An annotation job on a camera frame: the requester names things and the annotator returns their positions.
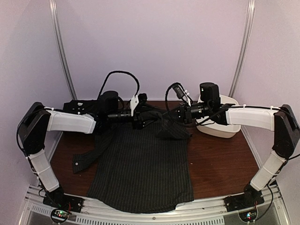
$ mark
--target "black mount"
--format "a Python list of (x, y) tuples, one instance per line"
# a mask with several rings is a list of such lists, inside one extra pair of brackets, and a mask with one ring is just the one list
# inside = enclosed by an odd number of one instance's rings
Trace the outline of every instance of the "black mount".
[(81, 212), (83, 206), (83, 199), (80, 197), (65, 195), (62, 187), (45, 193), (43, 204), (68, 211), (69, 204), (72, 212)]
[(296, 145), (300, 139), (300, 132), (293, 118), (295, 115), (289, 105), (282, 105), (281, 110), (274, 114), (274, 146), (273, 150), (281, 157), (289, 159), (295, 151)]
[(257, 191), (250, 184), (247, 184), (243, 194), (228, 196), (224, 202), (227, 212), (231, 212), (254, 207), (255, 204), (263, 204), (264, 199), (261, 191)]
[(45, 148), (44, 141), (47, 132), (50, 113), (43, 109), (40, 102), (35, 102), (23, 117), (19, 136), (26, 155), (36, 154)]

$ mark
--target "white bowl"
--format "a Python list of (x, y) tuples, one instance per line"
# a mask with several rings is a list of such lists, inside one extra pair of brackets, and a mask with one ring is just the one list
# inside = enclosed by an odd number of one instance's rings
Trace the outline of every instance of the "white bowl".
[[(237, 100), (233, 99), (232, 97), (220, 95), (221, 103), (233, 103), (238, 105), (239, 103)], [(202, 119), (196, 120), (197, 123), (205, 120), (207, 117), (204, 117)], [(216, 136), (216, 137), (223, 137), (223, 138), (231, 138), (233, 137), (237, 132), (240, 131), (240, 125), (220, 125), (217, 123), (206, 125), (206, 126), (197, 126), (197, 129), (200, 130), (202, 133)]]

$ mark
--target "white wall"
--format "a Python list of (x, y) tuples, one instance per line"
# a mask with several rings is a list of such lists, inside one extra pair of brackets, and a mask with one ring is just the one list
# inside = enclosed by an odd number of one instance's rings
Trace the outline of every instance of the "white wall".
[[(70, 100), (47, 0), (0, 1), (0, 224), (16, 224), (28, 185), (36, 181), (15, 141), (31, 104)], [(46, 151), (57, 133), (47, 134)]]
[[(181, 82), (195, 99), (199, 84), (208, 81), (228, 94), (247, 7), (248, 0), (58, 1), (78, 98), (96, 98), (112, 70), (132, 72), (152, 100), (163, 100), (173, 82)], [(129, 99), (135, 83), (114, 75), (106, 90)]]
[[(290, 104), (300, 121), (300, 2), (256, 1), (253, 30), (238, 89), (240, 104)], [(273, 133), (247, 128), (265, 162)], [(298, 144), (296, 153), (300, 152)], [(300, 158), (292, 160), (277, 180), (293, 225), (300, 224)]]

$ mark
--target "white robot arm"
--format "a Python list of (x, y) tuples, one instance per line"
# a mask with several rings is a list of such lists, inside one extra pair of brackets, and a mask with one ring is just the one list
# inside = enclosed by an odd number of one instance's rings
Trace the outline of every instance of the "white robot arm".
[[(184, 92), (179, 86), (174, 86), (173, 84), (169, 87), (169, 89), (171, 88), (175, 90), (180, 99), (187, 97), (187, 92)], [(228, 211), (239, 209), (235, 207), (236, 202), (243, 201), (243, 205), (248, 207), (254, 206), (256, 202), (262, 203), (263, 199), (261, 198), (260, 191), (274, 176), (278, 175), (282, 167), (293, 154), (300, 139), (299, 128), (290, 106), (283, 105), (280, 108), (253, 108), (246, 105), (223, 105), (220, 103), (217, 85), (213, 83), (202, 83), (200, 84), (200, 91), (201, 100), (203, 102), (193, 104), (192, 101), (188, 99), (184, 101), (184, 104), (177, 110), (177, 123), (188, 124), (192, 123), (193, 119), (209, 116), (212, 121), (225, 126), (245, 125), (264, 128), (274, 132), (273, 150), (261, 169), (249, 184), (245, 186), (245, 193), (240, 196), (239, 199), (236, 199), (237, 196), (225, 199), (227, 206), (229, 206), (227, 208)], [(171, 115), (167, 106), (167, 93), (166, 107), (169, 115)], [(76, 101), (75, 103), (80, 106), (82, 105), (80, 101)], [(43, 150), (45, 147), (44, 139), (46, 132), (59, 130), (91, 134), (101, 129), (101, 127), (105, 128), (106, 124), (104, 121), (108, 123), (132, 122), (133, 128), (141, 129), (144, 127), (144, 122), (138, 117), (137, 113), (135, 113), (136, 107), (139, 106), (139, 97), (133, 97), (130, 103), (131, 109), (127, 112), (105, 110), (107, 113), (104, 117), (101, 113), (95, 116), (91, 113), (80, 114), (79, 112), (68, 113), (66, 111), (57, 111), (52, 108), (46, 108), (41, 103), (35, 103), (29, 109), (18, 127), (23, 152), (30, 160), (34, 173), (38, 176), (52, 200), (60, 204), (66, 201), (64, 199), (65, 195), (63, 194), (63, 189), (59, 185)]]

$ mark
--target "dark garment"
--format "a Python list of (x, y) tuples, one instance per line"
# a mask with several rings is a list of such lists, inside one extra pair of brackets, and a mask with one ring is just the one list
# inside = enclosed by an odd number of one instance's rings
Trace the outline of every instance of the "dark garment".
[(176, 139), (164, 129), (165, 122), (159, 120), (142, 130), (119, 125), (95, 136), (95, 150), (74, 155), (75, 173), (101, 155), (87, 196), (132, 213), (170, 211), (178, 203), (194, 200), (188, 172), (188, 132), (176, 127), (184, 137)]

